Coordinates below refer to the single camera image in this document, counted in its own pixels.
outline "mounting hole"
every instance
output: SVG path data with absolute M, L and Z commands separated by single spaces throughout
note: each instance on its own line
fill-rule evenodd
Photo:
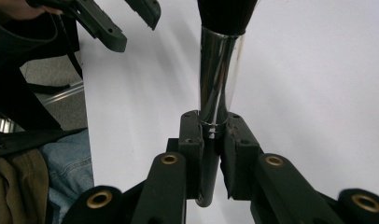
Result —
M 269 156 L 265 160 L 266 162 L 274 166 L 281 166 L 285 163 L 282 159 L 276 156 Z
M 108 190 L 102 190 L 94 193 L 87 200 L 87 206 L 89 208 L 97 209 L 108 205 L 113 198 L 113 195 Z
M 178 157 L 174 155 L 166 155 L 162 157 L 161 161 L 166 165 L 170 165 L 176 163 L 178 161 Z
M 364 194 L 352 195 L 352 201 L 360 208 L 372 213 L 379 213 L 379 202 Z

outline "chrome tube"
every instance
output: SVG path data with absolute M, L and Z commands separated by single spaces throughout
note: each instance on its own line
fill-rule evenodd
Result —
M 221 35 L 202 27 L 199 118 L 204 137 L 224 133 L 242 43 L 243 35 Z

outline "white backdrop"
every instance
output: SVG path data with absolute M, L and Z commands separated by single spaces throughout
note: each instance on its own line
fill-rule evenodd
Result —
M 151 31 L 124 1 L 96 1 L 128 37 L 124 53 L 80 31 L 96 185 L 147 177 L 179 118 L 198 108 L 201 22 L 194 0 L 159 0 Z M 232 112 L 265 152 L 290 159 L 315 189 L 379 194 L 379 0 L 262 0 L 247 28 Z M 253 223 L 218 175 L 187 223 Z

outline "gray floor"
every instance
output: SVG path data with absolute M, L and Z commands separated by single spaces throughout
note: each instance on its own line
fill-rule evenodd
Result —
M 29 83 L 62 86 L 81 81 L 81 78 L 66 56 L 31 61 L 25 64 L 21 70 Z M 47 97 L 43 95 L 38 96 L 40 99 Z M 56 118 L 64 130 L 88 126 L 83 91 L 46 105 L 45 108 Z

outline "jeans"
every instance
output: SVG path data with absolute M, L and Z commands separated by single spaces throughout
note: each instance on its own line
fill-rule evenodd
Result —
M 59 224 L 81 193 L 93 188 L 88 130 L 39 149 L 49 171 L 49 203 L 53 224 Z

